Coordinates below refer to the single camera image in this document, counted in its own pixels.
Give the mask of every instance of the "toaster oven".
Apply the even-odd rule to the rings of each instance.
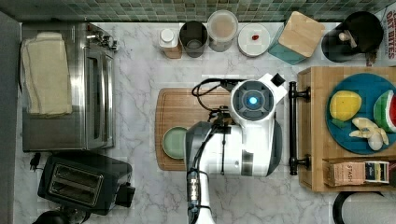
[[[21,26],[22,40],[34,38],[41,32],[62,35],[70,75],[72,113],[53,118],[29,114],[29,96],[23,84],[23,151],[113,147],[117,41],[87,22],[28,22]]]

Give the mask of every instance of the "black container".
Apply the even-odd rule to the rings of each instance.
[[[339,35],[349,31],[357,46],[352,47],[350,41],[343,41]],[[381,44],[384,30],[379,19],[365,11],[349,15],[345,21],[327,33],[321,42],[323,54],[330,61],[343,63],[351,60],[358,53],[376,50]]]
[[[179,37],[184,50],[190,57],[198,58],[204,53],[207,42],[207,30],[201,22],[186,22],[180,29]]]

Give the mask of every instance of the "green bowl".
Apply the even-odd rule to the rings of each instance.
[[[183,159],[187,129],[173,127],[163,135],[163,151],[170,158]]]

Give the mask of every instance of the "toaster slot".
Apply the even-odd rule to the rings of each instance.
[[[77,203],[95,206],[102,180],[102,175],[57,164],[49,185],[49,193]]]
[[[81,172],[79,170],[71,169],[65,166],[60,166],[56,170],[55,176],[91,188],[95,188],[101,179],[100,175],[92,175],[87,172]]]
[[[93,192],[79,189],[74,186],[70,186],[60,182],[54,182],[51,185],[50,192],[52,194],[62,196],[63,198],[85,204],[92,204],[95,197]]]

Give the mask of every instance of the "appliance knob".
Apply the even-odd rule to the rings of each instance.
[[[113,38],[111,36],[105,35],[102,41],[102,47],[110,48],[113,42]]]
[[[113,44],[110,46],[110,49],[114,51],[119,51],[120,49],[119,41],[113,40]]]
[[[97,44],[102,44],[104,41],[102,31],[92,32],[92,35],[88,35],[87,38],[90,39],[92,43],[97,43]]]

